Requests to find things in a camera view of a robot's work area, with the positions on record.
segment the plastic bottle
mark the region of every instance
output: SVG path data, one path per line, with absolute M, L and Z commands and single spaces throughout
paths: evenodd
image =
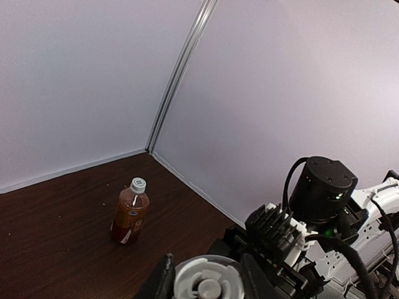
M 115 218 L 111 225 L 112 237 L 122 244 L 132 244 L 138 240 L 143 228 L 150 200 L 145 194 L 146 182 L 134 178 L 130 187 L 119 195 Z

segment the white baseboard trim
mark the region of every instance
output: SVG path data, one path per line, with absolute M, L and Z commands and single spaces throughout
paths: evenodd
M 199 196 L 201 196 L 203 199 L 208 201 L 212 206 L 217 208 L 219 211 L 221 211 L 224 215 L 229 217 L 232 221 L 240 225 L 241 227 L 245 228 L 245 224 L 241 221 L 238 221 L 233 215 L 231 215 L 228 211 L 223 209 L 219 204 L 217 204 L 209 195 L 207 195 L 201 188 L 198 186 L 195 186 L 192 182 L 187 180 L 181 173 L 179 173 L 174 167 L 172 167 L 165 159 L 163 159 L 159 154 L 156 152 L 152 153 L 152 156 L 154 157 L 155 160 L 157 160 L 163 167 L 165 167 L 167 170 L 169 170 L 171 173 L 173 173 L 180 181 L 185 183 L 190 189 L 192 189 L 195 193 L 197 193 Z
M 94 166 L 98 166 L 98 165 L 105 164 L 105 163 L 112 162 L 112 161 L 116 161 L 116 160 L 119 160 L 119 159 L 135 156 L 136 154 L 142 154 L 142 153 L 145 153 L 145 150 L 144 149 L 139 149 L 137 151 L 131 151 L 129 153 L 119 154 L 117 156 L 113 156 L 113 157 L 110 157 L 110 158 L 101 159 L 99 161 L 95 161 L 95 162 L 87 163 L 87 164 L 84 164 L 84 165 L 76 166 L 76 167 L 73 167 L 73 168 L 57 171 L 56 173 L 46 174 L 45 176 L 40 176 L 38 178 L 30 179 L 28 181 L 24 181 L 24 182 L 21 182 L 21 183 L 13 184 L 11 186 L 3 187 L 3 188 L 0 189 L 0 194 L 4 194 L 4 193 L 11 192 L 11 191 L 14 191 L 14 190 L 17 190 L 17 189 L 20 189 L 20 188 L 28 187 L 30 185 L 41 183 L 41 182 L 47 181 L 49 179 L 54 179 L 54 178 L 57 178 L 59 176 L 63 176 L 65 174 L 74 173 L 76 171 L 80 171 L 80 170 L 83 170 L 83 169 L 91 168 L 91 167 L 94 167 Z

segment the black cylinder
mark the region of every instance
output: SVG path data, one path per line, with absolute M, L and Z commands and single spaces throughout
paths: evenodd
M 312 227 L 327 223 L 346 206 L 357 181 L 340 161 L 307 159 L 290 198 L 294 218 Z

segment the wire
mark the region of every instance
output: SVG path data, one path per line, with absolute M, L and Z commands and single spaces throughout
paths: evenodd
M 299 159 L 298 161 L 296 161 L 294 163 L 294 165 L 292 165 L 291 169 L 288 172 L 287 178 L 286 178 L 286 182 L 284 183 L 284 190 L 282 192 L 282 208 L 288 209 L 288 214 L 291 213 L 291 208 L 289 207 L 289 203 L 288 203 L 288 186 L 289 186 L 289 181 L 291 180 L 292 175 L 294 174 L 295 169 L 297 169 L 297 167 L 299 165 L 301 165 L 303 162 L 306 162 L 308 159 L 308 157 L 303 157 L 301 159 Z
M 385 187 L 379 189 L 378 191 L 382 191 L 382 190 L 388 189 L 389 187 L 394 187 L 394 185 L 385 186 Z M 373 199 L 375 195 L 376 194 L 374 193 L 373 196 L 370 198 L 370 200 L 371 200 L 371 202 L 373 204 L 375 204 L 377 209 L 380 211 L 383 220 L 388 225 L 388 232 L 389 232 L 389 234 L 391 236 L 391 239 L 392 239 L 393 253 L 395 254 L 395 257 L 393 258 L 393 262 L 392 262 L 391 273 L 390 273 L 389 277 L 387 278 L 387 281 L 385 282 L 385 285 L 382 288 L 382 291 L 381 291 L 381 294 L 380 294 L 380 298 L 384 298 L 385 294 L 387 293 L 388 289 L 390 288 L 390 285 L 391 285 L 392 279 L 393 279 L 393 275 L 394 275 L 394 273 L 395 273 L 395 271 L 396 271 L 396 269 L 398 267 L 398 264 L 399 264 L 399 246 L 398 246 L 398 239 L 397 239 L 397 237 L 395 235 L 395 231 L 393 230 L 393 227 L 392 227 L 392 222 L 389 219 L 387 213 L 385 213 L 385 211 L 378 204 L 378 202 Z
M 359 253 L 351 248 L 341 239 L 337 237 L 330 237 L 327 235 L 309 235 L 306 237 L 306 241 L 322 241 L 330 245 L 335 251 L 340 252 L 348 260 L 349 264 L 355 269 L 360 283 L 363 285 L 365 290 L 365 295 L 367 299 L 377 299 L 377 289 L 374 283 L 371 281 L 366 266 L 362 262 Z

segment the brown liquid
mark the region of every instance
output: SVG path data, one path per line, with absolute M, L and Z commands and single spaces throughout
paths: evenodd
M 124 189 L 119 195 L 115 219 L 111 226 L 112 237 L 123 244 L 137 241 L 149 205 L 150 200 L 145 193 L 137 194 L 130 188 Z

